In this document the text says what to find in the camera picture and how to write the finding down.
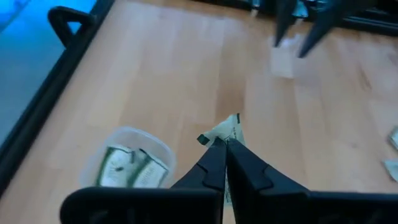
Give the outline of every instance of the paper money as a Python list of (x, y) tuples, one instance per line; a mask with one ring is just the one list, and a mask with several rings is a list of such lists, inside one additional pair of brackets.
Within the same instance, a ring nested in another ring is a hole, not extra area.
[(391, 131), (388, 141), (391, 146), (398, 150), (398, 126)]
[(161, 185), (168, 171), (166, 165), (143, 149), (108, 146), (96, 185), (156, 188)]
[(398, 182), (398, 159), (385, 160), (384, 166), (386, 167), (390, 176)]
[[(230, 115), (225, 121), (215, 126), (212, 130), (199, 135), (197, 139), (200, 144), (209, 148), (216, 138), (220, 138), (224, 142), (227, 142), (230, 138), (234, 138), (245, 145), (239, 113)], [(227, 175), (225, 175), (224, 205), (232, 205)]]

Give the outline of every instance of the black bracket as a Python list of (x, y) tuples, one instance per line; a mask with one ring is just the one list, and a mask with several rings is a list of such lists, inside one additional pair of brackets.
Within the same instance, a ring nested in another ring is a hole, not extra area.
[(63, 6), (52, 8), (48, 13), (48, 19), (52, 29), (65, 47), (73, 37), (68, 22), (79, 22), (82, 26), (92, 26), (95, 23), (95, 16)]

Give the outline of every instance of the clear plastic cup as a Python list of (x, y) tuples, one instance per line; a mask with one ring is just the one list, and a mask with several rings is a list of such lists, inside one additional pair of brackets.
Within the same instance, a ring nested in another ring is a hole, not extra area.
[(155, 136), (130, 127), (121, 127), (115, 130), (115, 132), (105, 140), (102, 147), (90, 158), (80, 176), (80, 184), (82, 187), (91, 187), (95, 185), (95, 180), (100, 171), (106, 148), (112, 145), (122, 145), (130, 147), (131, 149), (140, 148), (158, 158), (169, 168), (169, 173), (164, 178), (160, 188), (170, 187), (176, 165), (174, 152)]

